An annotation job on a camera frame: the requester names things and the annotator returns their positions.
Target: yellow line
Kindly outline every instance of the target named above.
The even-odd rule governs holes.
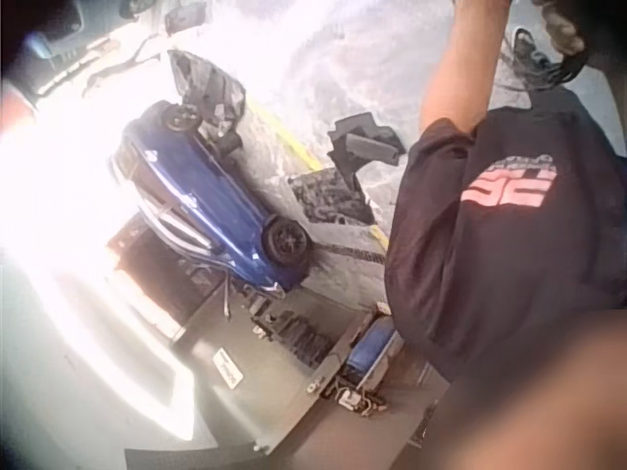
[[[311,171],[318,171],[320,169],[323,169],[320,161],[316,157],[313,157],[307,151],[305,146],[301,144],[298,139],[296,139],[296,137],[294,137],[294,135],[292,135],[292,133],[285,128],[285,126],[281,123],[280,120],[276,118],[275,115],[272,115],[250,99],[248,100],[248,106],[255,114],[259,115],[270,127],[272,127],[272,129],[274,130],[274,132],[276,132],[279,138],[289,148],[292,149],[292,151],[298,156],[298,158],[301,159]]]
[[[276,132],[276,135],[286,144],[294,154],[301,159],[301,161],[311,170],[311,171],[319,171],[324,168],[320,160],[314,157],[307,151],[307,148],[299,142],[299,140],[292,134],[289,130],[285,128],[285,126],[281,123],[278,118],[266,111],[256,102],[247,97],[248,107],[251,111],[262,118],[265,123],[267,123],[273,130]],[[383,230],[378,225],[370,225],[370,235],[374,237],[374,239],[379,242],[379,245],[383,248],[383,251],[388,251],[388,246],[390,245],[390,240],[383,233]]]

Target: blue car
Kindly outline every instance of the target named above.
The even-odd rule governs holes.
[[[227,170],[239,135],[230,130],[209,141],[200,123],[194,106],[153,105],[125,128],[111,170],[169,247],[280,297],[307,276],[310,237]]]

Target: car wheel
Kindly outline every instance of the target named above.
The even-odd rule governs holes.
[[[196,130],[201,117],[196,107],[191,105],[171,105],[164,110],[164,125],[174,132]]]
[[[283,266],[297,266],[307,261],[311,251],[311,240],[305,228],[284,217],[278,217],[267,227],[264,245],[268,257]]]

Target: white sign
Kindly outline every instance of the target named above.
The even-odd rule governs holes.
[[[224,382],[226,382],[226,385],[228,385],[228,388],[231,390],[237,387],[237,384],[244,378],[244,374],[237,368],[223,348],[220,348],[217,350],[216,354],[214,354],[214,364],[217,367],[219,375],[222,376],[222,379],[224,379]]]

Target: printed logo on shirt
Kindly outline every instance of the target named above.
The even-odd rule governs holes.
[[[507,157],[490,165],[461,193],[462,201],[494,207],[504,204],[538,208],[551,189],[557,169],[553,157]]]

